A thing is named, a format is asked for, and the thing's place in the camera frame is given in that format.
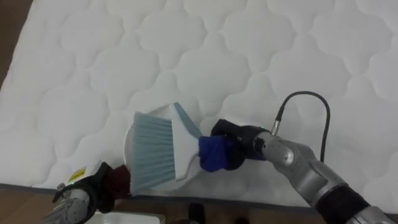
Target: white quilted mattress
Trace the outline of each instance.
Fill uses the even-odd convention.
[[[398,209],[398,1],[35,0],[0,94],[0,182],[53,189],[97,159],[123,161],[135,111],[179,101],[271,127],[282,100],[331,106],[325,162]],[[289,102],[280,135],[318,155],[325,120]],[[270,163],[202,173],[171,195],[306,206]]]

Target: white brush handle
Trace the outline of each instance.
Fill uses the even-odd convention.
[[[193,137],[182,123],[180,116],[172,116],[175,180],[180,181],[188,176],[192,161],[199,153],[198,139]]]

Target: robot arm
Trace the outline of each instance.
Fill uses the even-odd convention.
[[[83,224],[97,209],[110,212],[114,198],[104,186],[112,170],[107,163],[98,161],[76,171],[66,184],[58,186],[53,203],[59,203],[42,224]]]
[[[246,154],[273,163],[292,187],[328,224],[393,224],[378,207],[372,207],[306,145],[282,139],[255,126],[237,126],[219,120],[212,133],[236,140]]]

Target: wooden floor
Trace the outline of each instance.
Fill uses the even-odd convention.
[[[26,20],[32,0],[0,0],[0,84],[7,75],[12,53]],[[32,194],[0,189],[0,224],[40,223],[54,205],[51,195]],[[116,210],[125,212],[158,213],[167,222],[187,218],[184,203],[118,202]],[[251,223],[323,223],[320,217],[243,207],[206,205],[207,223],[234,223],[238,217],[248,217]]]
[[[54,208],[52,195],[0,190],[0,224],[40,223],[42,217]],[[278,212],[257,208],[205,205],[207,224],[229,224],[246,217],[252,224],[322,224],[318,215]],[[115,211],[160,214],[166,222],[188,218],[186,203],[154,203],[122,200]]]

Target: black cable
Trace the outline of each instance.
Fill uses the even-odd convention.
[[[325,123],[325,129],[323,130],[323,136],[322,136],[322,146],[321,146],[321,156],[320,156],[320,160],[321,162],[323,162],[325,160],[325,148],[326,148],[326,139],[328,137],[328,131],[329,131],[329,124],[330,124],[330,107],[328,102],[326,102],[326,100],[324,99],[324,97],[322,97],[321,95],[319,95],[318,93],[314,93],[312,91],[297,91],[294,92],[292,94],[290,94],[289,96],[286,97],[286,99],[284,100],[284,102],[282,103],[282,106],[280,106],[278,114],[275,118],[276,121],[281,121],[282,119],[282,115],[284,113],[285,110],[285,106],[286,103],[293,97],[293,96],[297,96],[297,95],[311,95],[311,96],[315,96],[317,97],[319,100],[322,101],[322,103],[325,105],[325,109],[326,109],[326,123]]]

